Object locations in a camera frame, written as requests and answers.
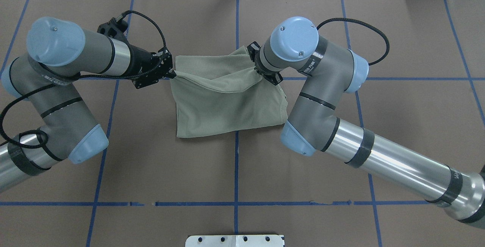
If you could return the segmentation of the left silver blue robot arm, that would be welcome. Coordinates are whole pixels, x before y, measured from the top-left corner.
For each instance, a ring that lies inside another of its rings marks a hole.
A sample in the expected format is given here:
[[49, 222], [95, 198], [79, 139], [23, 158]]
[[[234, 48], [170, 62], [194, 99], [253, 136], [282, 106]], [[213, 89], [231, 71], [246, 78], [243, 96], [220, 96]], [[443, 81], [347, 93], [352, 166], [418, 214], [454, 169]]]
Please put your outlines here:
[[9, 137], [1, 136], [1, 191], [36, 177], [59, 162], [82, 163], [109, 145], [74, 82], [82, 78], [131, 80], [140, 89], [160, 79], [175, 78], [172, 54], [163, 41], [157, 52], [129, 43], [123, 12], [101, 24], [96, 32], [53, 17], [36, 20], [27, 34], [27, 53], [3, 71], [1, 82], [15, 97], [14, 104], [30, 101], [44, 125]]

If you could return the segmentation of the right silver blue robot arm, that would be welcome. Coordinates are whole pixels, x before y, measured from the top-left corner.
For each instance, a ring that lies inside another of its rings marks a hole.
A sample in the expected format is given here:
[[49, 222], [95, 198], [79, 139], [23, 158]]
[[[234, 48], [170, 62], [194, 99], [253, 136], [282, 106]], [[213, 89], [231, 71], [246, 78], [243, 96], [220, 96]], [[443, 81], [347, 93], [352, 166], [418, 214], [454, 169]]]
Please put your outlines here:
[[374, 63], [319, 35], [319, 29], [331, 22], [351, 22], [373, 30], [386, 45], [377, 62], [388, 55], [390, 43], [381, 30], [341, 17], [315, 25], [305, 17], [293, 16], [280, 23], [263, 45], [253, 42], [247, 47], [255, 71], [273, 85], [283, 81], [284, 69], [292, 68], [306, 77], [285, 120], [282, 144], [304, 156], [326, 152], [347, 166], [421, 196], [460, 223], [483, 229], [483, 170], [462, 173], [336, 116], [343, 94], [359, 90]]

